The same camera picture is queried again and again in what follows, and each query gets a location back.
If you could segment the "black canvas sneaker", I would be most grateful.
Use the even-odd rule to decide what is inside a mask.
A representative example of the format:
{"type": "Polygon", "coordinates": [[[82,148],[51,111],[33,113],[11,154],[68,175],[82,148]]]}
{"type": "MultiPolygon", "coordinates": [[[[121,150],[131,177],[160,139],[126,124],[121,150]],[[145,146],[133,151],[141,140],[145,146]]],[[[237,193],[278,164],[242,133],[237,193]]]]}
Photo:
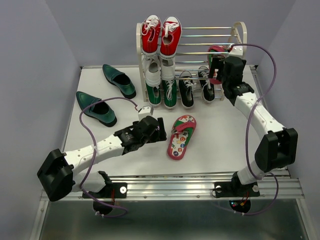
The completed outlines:
{"type": "Polygon", "coordinates": [[[214,85],[209,79],[209,69],[206,66],[200,66],[198,71],[199,83],[201,85],[202,97],[204,101],[211,104],[215,99],[214,85]]]}
{"type": "Polygon", "coordinates": [[[183,71],[179,77],[181,79],[178,81],[178,89],[182,105],[190,109],[194,106],[193,91],[195,84],[192,80],[192,74],[189,71],[183,71]]]}

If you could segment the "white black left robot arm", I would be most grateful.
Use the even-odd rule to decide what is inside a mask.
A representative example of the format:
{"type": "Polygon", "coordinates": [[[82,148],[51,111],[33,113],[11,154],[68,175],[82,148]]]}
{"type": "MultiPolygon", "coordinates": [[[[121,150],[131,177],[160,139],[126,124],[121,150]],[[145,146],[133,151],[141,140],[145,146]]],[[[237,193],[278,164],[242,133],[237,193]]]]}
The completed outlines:
{"type": "Polygon", "coordinates": [[[167,139],[163,118],[146,116],[129,127],[118,130],[96,145],[61,152],[52,150],[37,177],[49,200],[56,202],[71,192],[81,191],[84,170],[109,158],[134,152],[144,144],[162,142],[167,139]]]}

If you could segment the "pink letter sandal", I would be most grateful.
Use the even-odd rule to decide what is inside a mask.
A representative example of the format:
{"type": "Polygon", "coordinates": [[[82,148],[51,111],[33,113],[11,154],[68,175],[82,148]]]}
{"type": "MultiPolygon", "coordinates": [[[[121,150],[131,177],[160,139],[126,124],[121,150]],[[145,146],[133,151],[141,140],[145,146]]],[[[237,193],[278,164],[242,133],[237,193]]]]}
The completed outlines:
{"type": "Polygon", "coordinates": [[[174,122],[167,148],[167,155],[172,160],[179,161],[184,157],[196,126],[196,119],[188,114],[178,117],[174,122]]]}
{"type": "MultiPolygon", "coordinates": [[[[230,45],[211,45],[208,49],[209,54],[207,55],[208,67],[209,67],[209,56],[224,56],[225,58],[228,56],[227,54],[230,49],[230,45]]],[[[216,79],[209,79],[210,82],[214,85],[219,85],[216,79]]]]}

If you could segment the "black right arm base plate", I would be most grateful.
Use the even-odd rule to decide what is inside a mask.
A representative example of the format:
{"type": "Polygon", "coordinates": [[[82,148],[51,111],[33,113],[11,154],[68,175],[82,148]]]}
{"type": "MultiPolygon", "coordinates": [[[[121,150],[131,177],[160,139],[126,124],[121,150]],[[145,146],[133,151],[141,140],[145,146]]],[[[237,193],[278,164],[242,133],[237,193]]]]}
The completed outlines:
{"type": "Polygon", "coordinates": [[[214,189],[211,195],[215,198],[242,198],[259,197],[260,191],[257,182],[239,186],[234,185],[231,181],[220,181],[214,183],[214,189]]]}

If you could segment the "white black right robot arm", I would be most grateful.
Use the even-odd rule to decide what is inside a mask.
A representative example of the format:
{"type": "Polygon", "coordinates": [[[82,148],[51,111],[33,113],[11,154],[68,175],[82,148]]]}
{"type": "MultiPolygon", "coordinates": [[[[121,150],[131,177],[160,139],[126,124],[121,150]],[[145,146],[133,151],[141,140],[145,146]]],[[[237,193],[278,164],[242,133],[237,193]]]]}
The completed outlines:
{"type": "Polygon", "coordinates": [[[246,128],[253,127],[256,131],[260,143],[253,161],[248,161],[245,168],[235,172],[230,181],[217,184],[217,197],[242,196],[267,173],[296,160],[297,131],[284,127],[258,101],[254,89],[243,81],[245,64],[244,59],[236,56],[224,60],[222,88],[225,97],[247,118],[246,128]]]}

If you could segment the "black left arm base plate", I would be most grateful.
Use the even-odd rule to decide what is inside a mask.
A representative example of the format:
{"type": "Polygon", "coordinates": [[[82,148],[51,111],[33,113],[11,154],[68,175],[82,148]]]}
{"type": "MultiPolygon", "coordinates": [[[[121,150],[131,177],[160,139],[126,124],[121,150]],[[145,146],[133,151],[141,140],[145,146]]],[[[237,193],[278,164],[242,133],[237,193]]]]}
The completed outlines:
{"type": "Polygon", "coordinates": [[[125,199],[127,197],[128,184],[126,182],[112,182],[106,184],[105,182],[89,182],[84,183],[81,190],[83,198],[91,198],[89,195],[96,199],[125,199]]]}

